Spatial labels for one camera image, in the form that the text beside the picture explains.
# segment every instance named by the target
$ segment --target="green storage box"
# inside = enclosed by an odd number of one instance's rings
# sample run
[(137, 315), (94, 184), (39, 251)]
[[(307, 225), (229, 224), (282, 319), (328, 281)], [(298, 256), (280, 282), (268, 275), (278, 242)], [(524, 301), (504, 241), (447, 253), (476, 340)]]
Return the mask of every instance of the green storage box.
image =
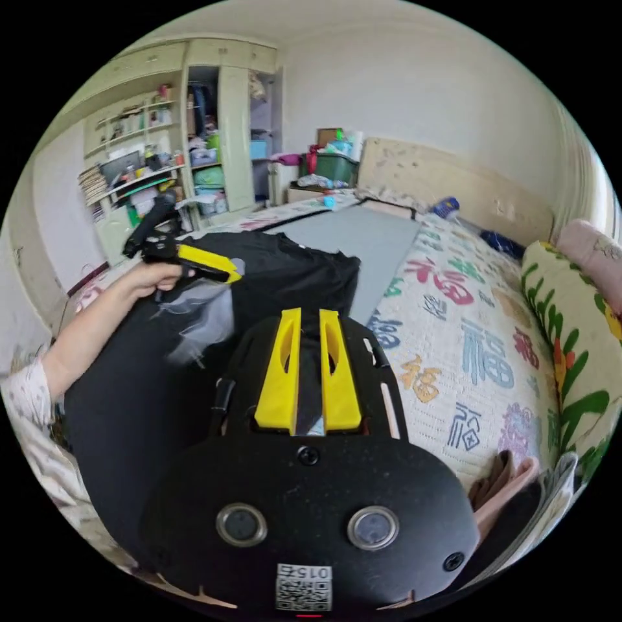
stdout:
[[(358, 162), (351, 160), (346, 155), (341, 154), (318, 154), (315, 175), (326, 177), (331, 181), (344, 181), (352, 186)], [(309, 175), (306, 165), (306, 154), (303, 154), (300, 164), (300, 176)]]

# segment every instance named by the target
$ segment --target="blue box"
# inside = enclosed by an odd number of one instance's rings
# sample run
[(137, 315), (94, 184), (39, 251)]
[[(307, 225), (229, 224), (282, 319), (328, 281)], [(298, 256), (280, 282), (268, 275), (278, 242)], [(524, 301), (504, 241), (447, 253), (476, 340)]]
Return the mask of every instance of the blue box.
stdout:
[(268, 157), (266, 141), (251, 141), (251, 160), (265, 160)]

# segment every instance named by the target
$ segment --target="floral pillow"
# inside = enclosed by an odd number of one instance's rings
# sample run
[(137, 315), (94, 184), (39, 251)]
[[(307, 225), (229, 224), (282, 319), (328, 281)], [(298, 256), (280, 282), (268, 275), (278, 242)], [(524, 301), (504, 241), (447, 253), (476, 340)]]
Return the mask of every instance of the floral pillow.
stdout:
[(547, 242), (525, 252), (522, 288), (553, 348), (560, 453), (579, 455), (587, 481), (622, 410), (622, 325), (591, 278)]

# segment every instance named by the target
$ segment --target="wardrobe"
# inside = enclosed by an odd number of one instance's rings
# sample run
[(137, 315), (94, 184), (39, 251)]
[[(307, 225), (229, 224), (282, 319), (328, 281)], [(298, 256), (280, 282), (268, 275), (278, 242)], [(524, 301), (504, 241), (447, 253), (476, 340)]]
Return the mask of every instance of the wardrobe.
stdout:
[(182, 84), (187, 196), (219, 193), (226, 202), (217, 211), (198, 203), (196, 228), (261, 209), (268, 200), (270, 156), (281, 148), (277, 51), (244, 41), (191, 40)]

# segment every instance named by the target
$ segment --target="qr code label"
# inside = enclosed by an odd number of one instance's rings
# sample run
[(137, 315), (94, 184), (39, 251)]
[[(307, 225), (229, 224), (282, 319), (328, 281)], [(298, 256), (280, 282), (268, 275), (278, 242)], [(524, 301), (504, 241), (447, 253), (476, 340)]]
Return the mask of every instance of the qr code label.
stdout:
[(277, 609), (281, 611), (330, 611), (330, 566), (277, 565)]

